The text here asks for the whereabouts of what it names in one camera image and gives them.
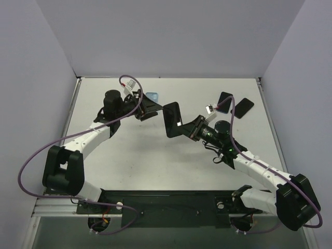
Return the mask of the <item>light blue cased phone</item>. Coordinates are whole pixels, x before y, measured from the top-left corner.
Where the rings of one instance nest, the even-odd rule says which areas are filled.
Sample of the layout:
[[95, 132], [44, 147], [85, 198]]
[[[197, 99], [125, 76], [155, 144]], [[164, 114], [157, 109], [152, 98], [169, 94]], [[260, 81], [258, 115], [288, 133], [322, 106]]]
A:
[[146, 92], [145, 95], [150, 100], [154, 101], [155, 103], [158, 103], [158, 93], [156, 93], [156, 92]]

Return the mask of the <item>blue phone black screen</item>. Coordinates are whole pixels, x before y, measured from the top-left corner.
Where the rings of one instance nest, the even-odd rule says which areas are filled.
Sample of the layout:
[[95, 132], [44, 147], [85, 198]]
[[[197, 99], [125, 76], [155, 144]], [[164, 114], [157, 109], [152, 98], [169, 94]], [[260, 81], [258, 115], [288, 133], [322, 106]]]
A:
[[232, 102], [232, 100], [228, 98], [230, 96], [232, 96], [232, 94], [228, 92], [222, 92], [220, 94], [216, 109], [218, 112], [223, 114], [227, 114], [229, 112]]

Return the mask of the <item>black phone from blue case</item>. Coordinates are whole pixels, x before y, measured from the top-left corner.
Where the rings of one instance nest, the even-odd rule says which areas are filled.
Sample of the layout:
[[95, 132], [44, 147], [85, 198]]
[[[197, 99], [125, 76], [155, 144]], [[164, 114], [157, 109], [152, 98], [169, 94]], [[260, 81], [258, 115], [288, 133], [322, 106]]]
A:
[[243, 98], [234, 108], [234, 116], [241, 119], [245, 114], [247, 114], [253, 107], [254, 102], [247, 98]]

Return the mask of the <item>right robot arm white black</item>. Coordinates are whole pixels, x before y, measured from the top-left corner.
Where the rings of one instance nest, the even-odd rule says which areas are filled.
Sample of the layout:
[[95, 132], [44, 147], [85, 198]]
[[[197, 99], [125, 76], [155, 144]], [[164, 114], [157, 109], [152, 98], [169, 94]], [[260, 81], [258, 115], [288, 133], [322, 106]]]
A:
[[301, 174], [291, 175], [260, 160], [233, 138], [232, 125], [232, 122], [222, 120], [211, 128], [201, 115], [186, 124], [175, 123], [182, 135], [216, 147], [223, 163], [266, 188], [263, 191], [245, 185], [236, 190], [231, 200], [235, 211], [244, 212], [252, 208], [273, 214], [292, 231], [307, 227], [308, 221], [317, 216], [319, 223], [315, 227], [321, 227], [320, 204], [309, 180]]

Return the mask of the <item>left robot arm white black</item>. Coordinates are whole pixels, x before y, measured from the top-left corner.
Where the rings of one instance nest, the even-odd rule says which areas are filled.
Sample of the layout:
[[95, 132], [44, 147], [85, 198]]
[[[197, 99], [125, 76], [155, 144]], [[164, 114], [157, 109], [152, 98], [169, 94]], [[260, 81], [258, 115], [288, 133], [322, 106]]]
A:
[[107, 201], [101, 197], [101, 188], [85, 180], [84, 160], [101, 143], [111, 138], [120, 127], [121, 117], [134, 116], [140, 121], [155, 117], [163, 107], [150, 100], [141, 90], [125, 98], [117, 90], [105, 93], [103, 107], [88, 128], [63, 146], [52, 146], [48, 150], [42, 184], [72, 197], [88, 200], [94, 213], [105, 211]]

